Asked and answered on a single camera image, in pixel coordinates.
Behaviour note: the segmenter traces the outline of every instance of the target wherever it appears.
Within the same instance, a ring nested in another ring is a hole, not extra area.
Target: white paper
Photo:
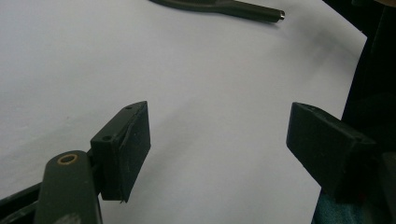
[[[146,0],[0,2],[0,198],[147,100],[152,148],[105,223],[310,223],[292,102],[341,118],[366,37],[318,0],[249,1],[279,24]]]

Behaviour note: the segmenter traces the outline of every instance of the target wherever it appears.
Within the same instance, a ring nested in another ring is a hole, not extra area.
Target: white surface
[[[105,223],[310,223],[293,101],[340,118],[365,37],[320,0],[250,1],[276,25],[145,0],[0,1],[0,197],[147,100],[152,148]]]

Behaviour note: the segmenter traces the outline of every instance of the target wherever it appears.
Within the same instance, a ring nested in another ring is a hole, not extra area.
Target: small hole
[[[76,154],[67,154],[59,158],[58,164],[60,165],[68,165],[77,160],[77,155]]]
[[[102,138],[102,140],[104,140],[104,141],[109,141],[110,139],[111,139],[111,136],[105,136]]]

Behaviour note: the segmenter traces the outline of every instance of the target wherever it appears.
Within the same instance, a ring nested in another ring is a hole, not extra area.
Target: tool handle
[[[253,21],[278,22],[283,21],[285,12],[282,10],[260,7],[238,1],[224,1],[218,4],[219,13],[245,18]]]

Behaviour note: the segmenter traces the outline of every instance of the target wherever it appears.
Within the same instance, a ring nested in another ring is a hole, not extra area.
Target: metal tip
[[[279,21],[277,21],[277,22],[282,22],[283,20],[285,20],[285,12],[280,10],[280,18],[279,18]]]

